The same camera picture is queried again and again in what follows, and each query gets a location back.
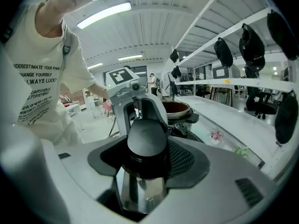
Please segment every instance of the ceiling light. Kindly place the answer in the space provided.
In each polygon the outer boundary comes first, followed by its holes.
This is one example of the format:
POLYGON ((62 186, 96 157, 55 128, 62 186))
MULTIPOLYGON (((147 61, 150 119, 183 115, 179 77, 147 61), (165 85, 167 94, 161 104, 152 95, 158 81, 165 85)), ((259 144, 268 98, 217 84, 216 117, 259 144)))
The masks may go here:
POLYGON ((129 2, 120 4, 120 5, 116 5, 114 7, 110 7, 110 8, 107 8, 103 11, 100 11, 100 12, 90 16, 89 18, 86 18, 84 21, 80 22, 77 25, 77 27, 80 29, 84 29, 87 26, 89 26, 90 24, 93 24, 94 22, 96 22, 100 19, 103 19, 105 17, 111 16, 116 13, 125 12, 125 11, 131 10, 131 9, 132 9, 132 7, 129 2))
POLYGON ((128 60, 128 59, 133 59, 133 58, 139 58, 142 57, 142 55, 136 55, 136 56, 128 56, 128 57, 124 57, 124 58, 118 58, 119 61, 123 61, 123 60, 128 60))
POLYGON ((89 67, 87 67, 88 69, 91 69, 91 68, 94 68, 94 67, 96 67, 96 66, 99 66, 99 65, 102 65, 103 63, 99 63, 99 64, 96 64, 96 65, 92 65, 92 66, 89 66, 89 67))

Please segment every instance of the brick wall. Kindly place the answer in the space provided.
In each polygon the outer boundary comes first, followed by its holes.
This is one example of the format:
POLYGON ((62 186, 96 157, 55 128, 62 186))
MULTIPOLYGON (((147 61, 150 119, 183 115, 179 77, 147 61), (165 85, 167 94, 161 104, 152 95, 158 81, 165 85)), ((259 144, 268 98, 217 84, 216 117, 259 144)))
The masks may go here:
POLYGON ((71 94, 69 88, 65 84, 60 83, 60 94, 69 97, 73 101, 80 101, 80 105, 85 104, 82 90, 71 94))

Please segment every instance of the black cable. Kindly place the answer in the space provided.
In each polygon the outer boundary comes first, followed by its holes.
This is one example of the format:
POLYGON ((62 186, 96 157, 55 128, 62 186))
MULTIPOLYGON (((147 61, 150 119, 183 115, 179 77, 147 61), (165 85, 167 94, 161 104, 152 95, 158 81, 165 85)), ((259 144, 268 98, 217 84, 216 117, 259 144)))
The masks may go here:
POLYGON ((108 137, 111 135, 112 130, 114 129, 115 122, 116 122, 116 117, 114 118, 114 122, 113 122, 113 125, 112 125, 112 127, 111 127, 111 130, 110 130, 110 133, 109 133, 108 137))

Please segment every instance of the black mesh grille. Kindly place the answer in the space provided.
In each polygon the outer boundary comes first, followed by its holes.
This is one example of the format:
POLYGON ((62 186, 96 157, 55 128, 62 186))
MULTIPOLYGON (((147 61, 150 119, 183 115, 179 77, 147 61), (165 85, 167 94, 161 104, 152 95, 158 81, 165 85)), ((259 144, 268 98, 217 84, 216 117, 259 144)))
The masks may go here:
POLYGON ((192 153, 171 141, 169 142, 169 153, 171 163, 170 176, 186 172, 195 162, 192 153))
POLYGON ((242 192, 243 197, 245 198, 250 208, 255 206, 263 199, 262 194, 248 178, 236 180, 235 183, 242 192))

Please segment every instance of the white t-shirt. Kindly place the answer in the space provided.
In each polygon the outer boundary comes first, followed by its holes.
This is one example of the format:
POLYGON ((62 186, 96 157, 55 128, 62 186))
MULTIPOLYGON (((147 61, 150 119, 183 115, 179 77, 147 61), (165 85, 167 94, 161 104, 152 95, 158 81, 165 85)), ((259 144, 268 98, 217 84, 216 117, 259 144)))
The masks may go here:
POLYGON ((156 84, 157 78, 155 76, 153 76, 151 78, 151 82, 154 82, 153 84, 150 84, 151 88, 157 88, 157 84, 156 84))
POLYGON ((13 66, 32 88, 19 114, 19 122, 28 125, 39 138, 65 146, 78 133, 70 133, 75 132, 69 127, 74 125, 67 110, 58 101, 60 82, 73 93, 93 85, 95 78, 87 69, 76 35, 73 36, 70 53, 65 56, 65 69, 62 71, 64 31, 61 37, 56 38, 39 35, 35 28, 38 7, 29 7, 5 46, 13 66))

